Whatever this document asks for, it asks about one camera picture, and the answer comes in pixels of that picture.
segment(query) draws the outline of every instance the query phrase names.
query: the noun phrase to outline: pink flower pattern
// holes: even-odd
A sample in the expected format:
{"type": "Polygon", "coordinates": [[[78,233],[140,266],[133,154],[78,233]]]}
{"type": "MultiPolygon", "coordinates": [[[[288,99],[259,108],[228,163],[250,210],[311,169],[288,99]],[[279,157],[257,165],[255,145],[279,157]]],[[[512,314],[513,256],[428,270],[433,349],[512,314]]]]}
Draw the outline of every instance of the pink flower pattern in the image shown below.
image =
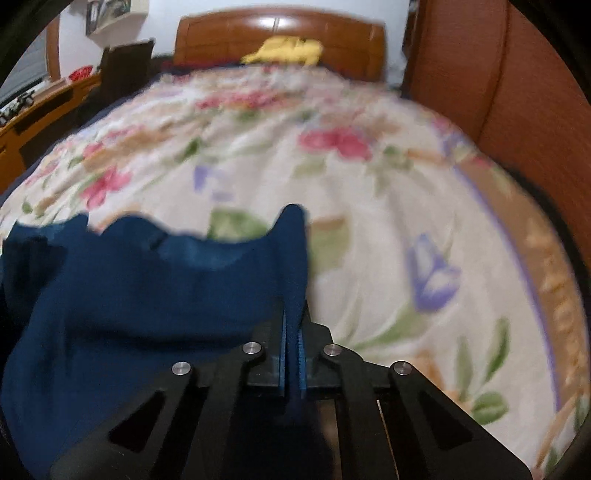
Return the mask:
{"type": "Polygon", "coordinates": [[[372,158],[368,139],[352,127],[309,130],[300,135],[298,142],[312,152],[336,149],[343,160],[369,161],[372,158]]]}
{"type": "Polygon", "coordinates": [[[82,156],[84,158],[88,158],[93,153],[102,150],[103,148],[115,143],[115,141],[117,141],[118,139],[126,137],[128,134],[137,130],[139,130],[139,128],[135,126],[124,128],[122,130],[113,130],[112,132],[107,133],[98,142],[88,144],[82,151],[82,156]]]}
{"type": "Polygon", "coordinates": [[[86,199],[86,208],[95,209],[103,205],[107,193],[118,192],[131,181],[131,172],[119,173],[117,167],[109,167],[90,186],[84,189],[80,198],[86,199]]]}
{"type": "Polygon", "coordinates": [[[41,170],[35,172],[33,175],[27,178],[25,185],[30,185],[31,183],[34,183],[35,181],[42,179],[43,177],[47,177],[50,173],[53,173],[56,170],[57,165],[58,161],[52,160],[47,164],[47,166],[43,167],[41,170]]]}
{"type": "Polygon", "coordinates": [[[222,106],[230,108],[265,108],[276,105],[280,101],[277,92],[266,92],[256,90],[249,93],[230,93],[226,95],[212,95],[196,103],[200,109],[220,108],[222,106]]]}

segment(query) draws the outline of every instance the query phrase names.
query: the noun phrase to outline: window blind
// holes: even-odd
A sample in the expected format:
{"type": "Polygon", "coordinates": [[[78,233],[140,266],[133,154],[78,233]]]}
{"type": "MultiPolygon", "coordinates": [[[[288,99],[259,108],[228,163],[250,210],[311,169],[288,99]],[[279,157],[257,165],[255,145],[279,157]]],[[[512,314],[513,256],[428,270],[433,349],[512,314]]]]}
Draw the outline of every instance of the window blind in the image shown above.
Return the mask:
{"type": "Polygon", "coordinates": [[[47,32],[43,30],[22,54],[0,87],[0,106],[6,105],[23,90],[36,85],[47,76],[46,40],[47,32]]]}

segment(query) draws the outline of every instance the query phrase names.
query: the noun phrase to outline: metal pin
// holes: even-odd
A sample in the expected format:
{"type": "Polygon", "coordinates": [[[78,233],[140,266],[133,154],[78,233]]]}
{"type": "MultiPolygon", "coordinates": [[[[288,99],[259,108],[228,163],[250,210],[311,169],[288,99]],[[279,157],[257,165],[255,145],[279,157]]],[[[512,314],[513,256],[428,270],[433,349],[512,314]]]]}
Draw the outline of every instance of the metal pin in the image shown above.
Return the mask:
{"type": "Polygon", "coordinates": [[[248,355],[256,355],[261,349],[261,344],[257,342],[248,342],[242,346],[242,351],[248,355]]]}
{"type": "Polygon", "coordinates": [[[324,354],[328,356],[338,356],[342,353],[342,351],[343,347],[337,345],[336,343],[329,343],[328,345],[325,345],[323,348],[324,354]]]}
{"type": "Polygon", "coordinates": [[[398,375],[408,375],[413,371],[413,366],[405,361],[399,361],[394,364],[394,371],[398,375]]]}
{"type": "Polygon", "coordinates": [[[187,375],[191,371],[191,364],[187,362],[176,362],[173,365],[173,373],[175,375],[187,375]]]}

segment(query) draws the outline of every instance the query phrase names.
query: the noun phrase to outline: yellow cloth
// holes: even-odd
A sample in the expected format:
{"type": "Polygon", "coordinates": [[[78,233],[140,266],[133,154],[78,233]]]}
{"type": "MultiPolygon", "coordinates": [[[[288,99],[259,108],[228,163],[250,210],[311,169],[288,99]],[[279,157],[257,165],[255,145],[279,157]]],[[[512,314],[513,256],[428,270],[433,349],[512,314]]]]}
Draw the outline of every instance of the yellow cloth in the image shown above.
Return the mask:
{"type": "Polygon", "coordinates": [[[242,63],[255,61],[278,61],[282,63],[301,63],[316,65],[320,61],[323,46],[318,40],[300,37],[267,38],[258,51],[242,57],[242,63]]]}

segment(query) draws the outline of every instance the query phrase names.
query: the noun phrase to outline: green leaf pattern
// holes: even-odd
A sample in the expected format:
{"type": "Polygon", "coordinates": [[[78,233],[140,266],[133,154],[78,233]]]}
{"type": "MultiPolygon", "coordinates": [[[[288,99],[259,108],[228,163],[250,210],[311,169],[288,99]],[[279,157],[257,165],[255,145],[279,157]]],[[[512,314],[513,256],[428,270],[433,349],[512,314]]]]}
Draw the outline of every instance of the green leaf pattern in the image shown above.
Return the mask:
{"type": "Polygon", "coordinates": [[[492,349],[486,366],[485,382],[488,382],[500,367],[505,363],[509,355],[509,320],[501,317],[496,321],[495,335],[492,349]]]}
{"type": "Polygon", "coordinates": [[[322,175],[326,171],[326,159],[324,157],[309,156],[296,168],[291,175],[295,179],[322,175]]]}
{"type": "Polygon", "coordinates": [[[458,341],[456,356],[456,387],[460,393],[459,400],[466,401],[468,398],[468,389],[472,383],[473,367],[470,346],[466,337],[461,337],[458,341]]]}
{"type": "Polygon", "coordinates": [[[237,242],[259,238],[268,231],[263,220],[245,210],[216,208],[209,218],[207,238],[237,242]]]}
{"type": "Polygon", "coordinates": [[[480,425],[488,425],[499,420],[509,411],[509,406],[503,395],[499,392],[486,392],[481,394],[472,407],[472,418],[480,425]]]}
{"type": "Polygon", "coordinates": [[[345,217],[312,222],[308,229],[310,275],[340,267],[350,243],[351,231],[345,217]]]}

